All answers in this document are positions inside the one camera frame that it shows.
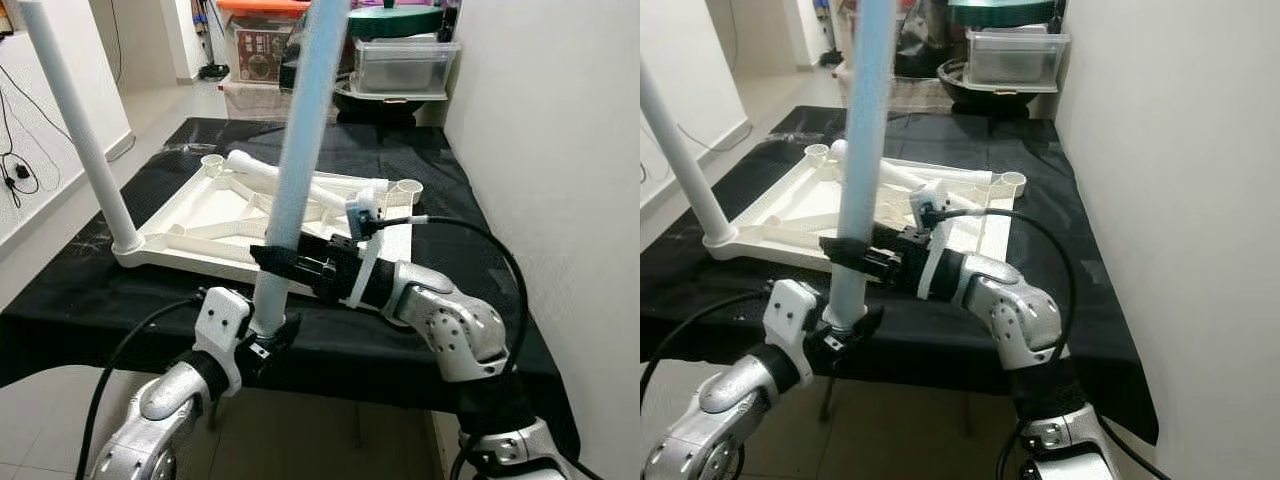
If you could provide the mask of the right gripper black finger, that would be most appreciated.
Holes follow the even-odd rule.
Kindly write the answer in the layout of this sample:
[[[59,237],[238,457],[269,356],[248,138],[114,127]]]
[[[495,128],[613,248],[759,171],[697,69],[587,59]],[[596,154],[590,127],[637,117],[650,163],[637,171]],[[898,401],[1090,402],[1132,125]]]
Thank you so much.
[[[324,273],[326,246],[324,244],[300,243],[296,250],[284,246],[252,244],[250,246],[250,256],[262,273],[300,283],[314,293],[326,291]]]
[[[835,266],[855,273],[881,278],[883,275],[883,255],[867,242],[844,237],[820,237],[819,247]]]

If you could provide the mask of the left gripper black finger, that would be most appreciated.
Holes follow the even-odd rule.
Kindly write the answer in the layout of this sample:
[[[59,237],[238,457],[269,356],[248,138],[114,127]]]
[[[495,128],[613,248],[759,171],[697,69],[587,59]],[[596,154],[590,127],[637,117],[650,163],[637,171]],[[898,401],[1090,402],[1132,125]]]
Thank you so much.
[[[867,312],[859,317],[852,326],[846,338],[846,344],[851,348],[859,348],[865,344],[879,329],[884,319],[884,306],[876,305],[867,310]]]
[[[300,333],[300,314],[285,314],[284,323],[280,328],[275,330],[273,335],[265,337],[265,349],[270,353],[288,351]]]

